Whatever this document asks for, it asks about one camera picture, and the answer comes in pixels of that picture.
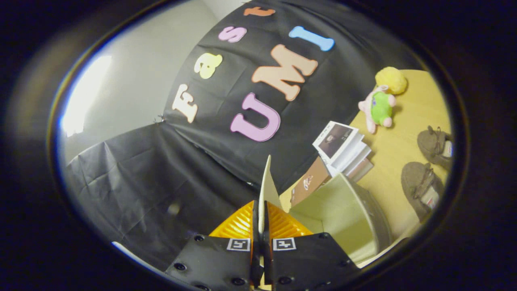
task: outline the plush toy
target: plush toy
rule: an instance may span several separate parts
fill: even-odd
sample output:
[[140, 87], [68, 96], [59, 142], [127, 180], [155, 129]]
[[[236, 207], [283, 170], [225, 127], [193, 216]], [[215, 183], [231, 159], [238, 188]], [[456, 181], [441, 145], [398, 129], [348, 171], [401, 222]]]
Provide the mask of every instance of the plush toy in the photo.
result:
[[399, 95], [407, 88], [407, 80], [401, 71], [393, 67], [386, 67], [375, 75], [377, 86], [388, 86], [388, 94]]
[[407, 88], [406, 78], [393, 67], [380, 70], [375, 75], [375, 82], [377, 88], [359, 102], [359, 109], [366, 114], [366, 127], [372, 134], [377, 129], [376, 125], [391, 126], [391, 108], [396, 104], [392, 94], [401, 94]]
[[397, 102], [393, 95], [386, 94], [388, 90], [386, 85], [379, 86], [359, 102], [359, 109], [366, 114], [366, 128], [371, 134], [375, 133], [377, 124], [391, 126], [391, 109]]

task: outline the black cloth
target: black cloth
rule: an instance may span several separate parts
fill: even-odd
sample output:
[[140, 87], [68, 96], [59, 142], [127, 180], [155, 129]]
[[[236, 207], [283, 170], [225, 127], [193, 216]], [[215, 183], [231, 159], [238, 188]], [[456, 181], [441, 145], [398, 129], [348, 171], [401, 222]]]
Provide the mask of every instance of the black cloth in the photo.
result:
[[165, 123], [93, 146], [66, 174], [78, 212], [109, 241], [160, 270], [189, 237], [209, 234], [257, 197]]
[[[273, 15], [244, 16], [246, 8], [274, 9]], [[329, 51], [301, 38], [290, 38], [296, 26], [335, 40]], [[244, 27], [247, 33], [235, 43], [222, 41], [219, 33], [228, 26]], [[279, 66], [271, 57], [274, 46], [318, 61], [305, 83], [291, 83], [301, 90], [293, 101], [270, 85], [253, 83], [259, 66]], [[209, 79], [194, 71], [204, 53], [222, 55], [223, 61]], [[326, 1], [251, 1], [215, 25], [194, 47], [175, 79], [164, 116], [186, 139], [206, 150], [215, 160], [242, 180], [260, 184], [270, 154], [271, 174], [281, 193], [297, 181], [314, 162], [312, 142], [328, 121], [349, 124], [375, 85], [375, 74], [384, 67], [422, 69], [411, 50], [388, 31], [363, 15]], [[172, 103], [180, 84], [198, 105], [192, 123]], [[281, 116], [280, 128], [269, 140], [257, 142], [230, 125], [238, 113], [257, 127], [267, 120], [257, 112], [243, 110], [242, 101], [253, 92]]]

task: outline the foam letter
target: foam letter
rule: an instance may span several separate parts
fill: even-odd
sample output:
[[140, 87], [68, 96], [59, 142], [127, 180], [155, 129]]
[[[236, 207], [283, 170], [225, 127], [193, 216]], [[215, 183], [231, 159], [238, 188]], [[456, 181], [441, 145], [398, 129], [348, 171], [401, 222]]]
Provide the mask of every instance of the foam letter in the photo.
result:
[[213, 55], [211, 53], [204, 53], [195, 62], [194, 72], [200, 73], [199, 75], [201, 78], [208, 79], [212, 77], [216, 71], [216, 68], [221, 64], [222, 61], [223, 57], [220, 54]]
[[244, 27], [233, 28], [228, 26], [219, 34], [220, 40], [227, 40], [228, 42], [238, 42], [248, 30]]
[[187, 121], [192, 123], [194, 121], [194, 117], [197, 113], [197, 105], [190, 105], [190, 102], [194, 102], [194, 97], [189, 93], [185, 92], [188, 89], [186, 84], [181, 84], [179, 86], [178, 92], [176, 93], [176, 97], [172, 102], [172, 110], [178, 110], [183, 113], [187, 117]]
[[256, 15], [256, 16], [270, 16], [275, 13], [273, 9], [261, 10], [261, 7], [247, 8], [244, 10], [244, 15]]
[[316, 70], [318, 62], [306, 59], [284, 45], [276, 45], [271, 50], [271, 56], [280, 67], [258, 67], [251, 76], [251, 81], [267, 83], [284, 93], [287, 101], [293, 101], [300, 93], [300, 86], [291, 86], [285, 81], [304, 83], [305, 79], [294, 67], [300, 69], [303, 75], [310, 76]]
[[332, 38], [326, 38], [320, 35], [317, 35], [313, 32], [305, 30], [305, 28], [301, 26], [297, 26], [291, 30], [289, 33], [289, 37], [295, 38], [299, 37], [306, 41], [312, 42], [313, 44], [320, 47], [320, 49], [324, 52], [330, 50], [334, 46], [334, 40]]
[[270, 139], [278, 131], [280, 127], [280, 115], [275, 109], [257, 100], [254, 93], [250, 93], [244, 98], [242, 108], [245, 110], [253, 109], [262, 114], [267, 118], [268, 124], [264, 128], [258, 128], [244, 120], [244, 115], [239, 113], [235, 115], [230, 125], [232, 132], [240, 132], [253, 140], [261, 142]]

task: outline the brown card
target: brown card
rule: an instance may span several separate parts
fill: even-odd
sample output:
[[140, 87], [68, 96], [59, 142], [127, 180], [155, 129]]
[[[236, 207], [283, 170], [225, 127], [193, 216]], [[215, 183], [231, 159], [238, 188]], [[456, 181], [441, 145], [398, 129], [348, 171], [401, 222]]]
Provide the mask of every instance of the brown card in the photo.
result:
[[300, 182], [294, 186], [291, 192], [291, 206], [300, 203], [312, 192], [318, 189], [323, 183], [332, 178], [327, 172], [327, 167], [322, 159], [318, 157], [307, 172], [302, 176]]

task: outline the pink letter u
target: pink letter u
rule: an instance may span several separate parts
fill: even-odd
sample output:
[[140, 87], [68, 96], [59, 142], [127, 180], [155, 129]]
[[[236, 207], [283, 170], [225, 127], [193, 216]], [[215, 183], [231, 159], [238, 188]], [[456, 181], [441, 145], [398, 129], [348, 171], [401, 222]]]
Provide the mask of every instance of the pink letter u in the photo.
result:
[[258, 128], [255, 125], [244, 120], [244, 115], [241, 113], [235, 115], [232, 121], [232, 125], [230, 125], [230, 130], [232, 132], [240, 132], [241, 134], [262, 142], [270, 139], [275, 135], [280, 127], [280, 115], [276, 112], [275, 109], [267, 106], [266, 104], [258, 101], [255, 98], [254, 93], [250, 93], [244, 98], [242, 102], [242, 108], [253, 109], [256, 112], [262, 114], [267, 118], [268, 124], [264, 128]]

